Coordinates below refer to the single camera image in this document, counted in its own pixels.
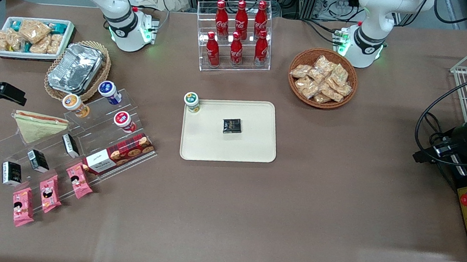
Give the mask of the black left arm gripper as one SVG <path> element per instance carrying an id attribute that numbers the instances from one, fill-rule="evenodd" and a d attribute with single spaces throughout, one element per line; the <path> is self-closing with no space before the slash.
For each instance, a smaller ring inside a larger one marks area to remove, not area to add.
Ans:
<path id="1" fill-rule="evenodd" d="M 419 130 L 424 117 L 416 123 L 415 142 L 419 151 L 413 154 L 417 163 L 443 164 L 451 167 L 467 167 L 467 122 L 446 132 L 434 132 L 432 138 L 440 143 L 424 148 L 419 141 Z"/>

